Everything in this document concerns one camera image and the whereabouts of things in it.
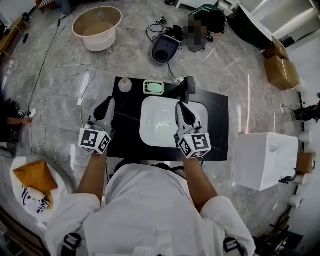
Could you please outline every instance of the round washbasin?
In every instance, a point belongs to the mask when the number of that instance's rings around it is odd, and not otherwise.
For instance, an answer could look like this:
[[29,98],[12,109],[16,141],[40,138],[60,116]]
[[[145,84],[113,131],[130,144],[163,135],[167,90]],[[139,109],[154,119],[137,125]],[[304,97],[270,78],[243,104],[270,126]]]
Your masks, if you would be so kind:
[[97,7],[81,14],[73,23],[73,33],[83,39],[85,47],[100,52],[116,41],[116,28],[122,20],[122,13],[114,7]]

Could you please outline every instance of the white basin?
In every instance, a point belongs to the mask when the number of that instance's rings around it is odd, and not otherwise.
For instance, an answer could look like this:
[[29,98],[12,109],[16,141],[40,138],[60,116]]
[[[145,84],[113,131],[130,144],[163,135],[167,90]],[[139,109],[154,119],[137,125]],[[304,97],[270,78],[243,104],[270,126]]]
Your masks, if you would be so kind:
[[[176,124],[177,99],[149,96],[142,103],[140,118],[140,137],[153,147],[176,148],[174,135]],[[200,115],[202,126],[208,131],[208,110],[201,103],[188,103]]]
[[273,132],[241,134],[235,145],[236,184],[262,191],[295,174],[298,138]]

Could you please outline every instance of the soap dish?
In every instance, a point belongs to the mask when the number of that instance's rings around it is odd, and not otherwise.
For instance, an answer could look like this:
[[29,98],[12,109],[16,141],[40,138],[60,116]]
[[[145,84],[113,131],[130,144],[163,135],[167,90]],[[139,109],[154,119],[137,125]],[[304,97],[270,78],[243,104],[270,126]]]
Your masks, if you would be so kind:
[[162,95],[165,92],[165,84],[161,81],[145,80],[143,93],[148,95]]

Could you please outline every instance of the black table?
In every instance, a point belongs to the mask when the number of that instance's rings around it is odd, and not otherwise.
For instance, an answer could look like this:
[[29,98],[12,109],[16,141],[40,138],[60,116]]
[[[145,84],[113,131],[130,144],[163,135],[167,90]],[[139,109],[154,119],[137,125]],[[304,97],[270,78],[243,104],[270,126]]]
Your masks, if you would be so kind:
[[[145,144],[140,138],[140,117],[143,101],[150,95],[143,93],[143,79],[129,78],[132,89],[127,93],[119,90],[116,77],[112,96],[115,99],[115,111],[112,127],[115,129],[113,140],[108,146],[108,157],[153,160],[182,161],[179,148],[157,147]],[[164,83],[164,94],[171,92],[177,84]],[[208,110],[208,133],[211,151],[204,156],[205,161],[226,161],[229,140],[229,105],[228,97],[196,89],[196,94],[189,95],[189,101],[201,103]]]

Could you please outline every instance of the plastic bottle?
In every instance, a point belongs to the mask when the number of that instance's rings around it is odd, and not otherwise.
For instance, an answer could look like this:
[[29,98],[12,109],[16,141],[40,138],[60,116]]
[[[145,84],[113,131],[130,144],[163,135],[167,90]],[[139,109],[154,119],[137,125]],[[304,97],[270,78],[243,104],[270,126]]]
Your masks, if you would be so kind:
[[123,93],[127,93],[130,92],[132,88],[132,82],[130,79],[128,79],[127,77],[123,77],[120,81],[119,81],[119,90]]

